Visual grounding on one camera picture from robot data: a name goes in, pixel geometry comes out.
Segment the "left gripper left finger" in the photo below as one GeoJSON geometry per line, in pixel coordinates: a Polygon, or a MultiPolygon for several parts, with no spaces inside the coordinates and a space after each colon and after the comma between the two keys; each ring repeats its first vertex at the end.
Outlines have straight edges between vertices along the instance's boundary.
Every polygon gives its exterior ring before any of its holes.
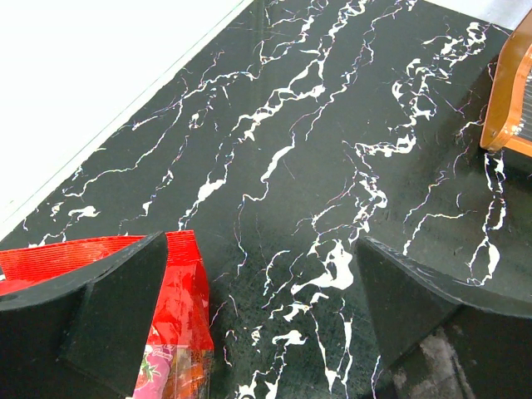
{"type": "Polygon", "coordinates": [[[1,297],[3,398],[133,394],[168,255],[163,233],[1,297]]]}

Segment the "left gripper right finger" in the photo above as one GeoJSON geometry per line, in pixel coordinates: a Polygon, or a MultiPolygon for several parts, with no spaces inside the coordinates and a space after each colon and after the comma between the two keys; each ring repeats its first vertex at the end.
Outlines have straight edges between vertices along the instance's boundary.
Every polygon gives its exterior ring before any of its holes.
{"type": "Polygon", "coordinates": [[[385,398],[529,398],[531,300],[475,286],[371,238],[357,266],[391,382],[385,398]]]}

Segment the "small red candy bag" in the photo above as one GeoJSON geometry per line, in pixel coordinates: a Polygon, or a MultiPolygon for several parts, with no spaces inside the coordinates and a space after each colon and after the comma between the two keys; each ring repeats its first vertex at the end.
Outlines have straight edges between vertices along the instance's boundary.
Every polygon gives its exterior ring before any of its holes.
{"type": "MultiPolygon", "coordinates": [[[[168,247],[165,274],[135,390],[126,398],[205,398],[214,344],[209,333],[209,285],[203,260],[192,232],[163,234],[168,247]]],[[[1,254],[1,297],[76,271],[149,235],[5,250],[1,254]]]]}

